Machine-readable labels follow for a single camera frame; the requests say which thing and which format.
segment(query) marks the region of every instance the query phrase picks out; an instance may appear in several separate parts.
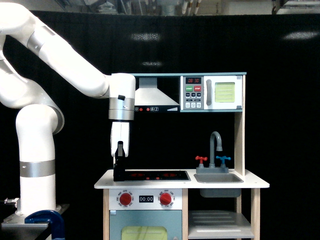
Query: microwave door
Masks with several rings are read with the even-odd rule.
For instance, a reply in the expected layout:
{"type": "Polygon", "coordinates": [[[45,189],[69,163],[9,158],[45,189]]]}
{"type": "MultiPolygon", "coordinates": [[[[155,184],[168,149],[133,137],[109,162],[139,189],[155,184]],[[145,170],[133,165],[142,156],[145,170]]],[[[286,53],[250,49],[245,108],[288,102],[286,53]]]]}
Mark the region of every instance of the microwave door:
{"type": "Polygon", "coordinates": [[[242,109],[242,76],[204,76],[204,109],[242,109]]]}

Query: white countertop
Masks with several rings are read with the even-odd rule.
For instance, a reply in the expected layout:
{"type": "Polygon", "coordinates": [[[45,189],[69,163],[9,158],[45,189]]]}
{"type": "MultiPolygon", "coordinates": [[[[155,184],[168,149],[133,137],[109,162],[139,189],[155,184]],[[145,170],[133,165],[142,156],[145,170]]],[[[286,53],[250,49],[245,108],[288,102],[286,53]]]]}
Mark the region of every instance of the white countertop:
{"type": "MultiPolygon", "coordinates": [[[[144,181],[114,181],[114,171],[108,170],[94,185],[96,189],[264,189],[269,188],[269,183],[254,175],[252,172],[245,170],[245,176],[240,175],[234,169],[229,169],[230,174],[235,174],[243,180],[241,183],[200,183],[194,174],[195,169],[182,169],[186,171],[190,181],[166,181],[166,180],[144,180],[144,181]]],[[[148,169],[148,171],[164,171],[164,169],[148,169]]]]}

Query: sink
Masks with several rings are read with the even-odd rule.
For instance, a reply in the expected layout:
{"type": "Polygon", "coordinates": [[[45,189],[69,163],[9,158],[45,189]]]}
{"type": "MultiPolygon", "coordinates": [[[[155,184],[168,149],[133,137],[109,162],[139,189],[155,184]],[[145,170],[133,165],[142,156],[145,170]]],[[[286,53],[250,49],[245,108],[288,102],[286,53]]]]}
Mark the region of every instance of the sink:
{"type": "Polygon", "coordinates": [[[194,175],[198,183],[202,184],[236,184],[244,181],[232,173],[196,173],[194,175]]]}
{"type": "MultiPolygon", "coordinates": [[[[202,184],[239,184],[244,181],[232,173],[196,173],[195,179],[202,184]]],[[[241,188],[200,188],[204,198],[237,198],[241,188]]]]}

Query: blue clamp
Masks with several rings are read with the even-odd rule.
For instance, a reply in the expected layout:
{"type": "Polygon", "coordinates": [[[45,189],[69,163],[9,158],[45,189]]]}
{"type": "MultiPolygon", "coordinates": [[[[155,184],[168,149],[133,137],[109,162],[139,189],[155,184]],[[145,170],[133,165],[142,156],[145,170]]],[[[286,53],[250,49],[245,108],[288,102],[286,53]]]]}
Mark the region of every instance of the blue clamp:
{"type": "Polygon", "coordinates": [[[65,240],[65,221],[53,210],[36,211],[24,220],[25,224],[50,223],[52,240],[65,240]]]}
{"type": "Polygon", "coordinates": [[[215,158],[220,159],[221,164],[225,164],[225,160],[231,160],[231,157],[227,157],[227,156],[216,156],[215,158]]]}

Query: black backdrop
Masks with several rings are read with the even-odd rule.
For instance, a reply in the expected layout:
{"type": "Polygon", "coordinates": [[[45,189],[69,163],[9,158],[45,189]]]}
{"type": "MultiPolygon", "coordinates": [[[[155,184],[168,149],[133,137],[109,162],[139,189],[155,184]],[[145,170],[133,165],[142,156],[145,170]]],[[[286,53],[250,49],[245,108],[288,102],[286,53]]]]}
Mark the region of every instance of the black backdrop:
{"type": "MultiPolygon", "coordinates": [[[[148,17],[34,12],[104,74],[247,72],[246,169],[270,188],[261,190],[261,239],[315,239],[318,191],[319,15],[148,17]],[[159,41],[132,34],[157,33],[159,41]],[[143,65],[159,62],[160,65],[143,65]]],[[[54,136],[56,201],[67,239],[102,239],[102,190],[94,184],[112,167],[108,100],[82,95],[20,43],[7,37],[4,54],[22,76],[35,80],[61,108],[65,127],[54,136]]],[[[0,199],[20,194],[16,109],[0,105],[0,199]]],[[[232,114],[136,116],[128,166],[195,168],[209,155],[213,131],[233,155],[232,114]],[[186,129],[196,133],[186,135],[186,129]]],[[[190,191],[190,209],[232,209],[228,199],[190,191]]],[[[250,219],[250,192],[243,191],[250,219]]]]}

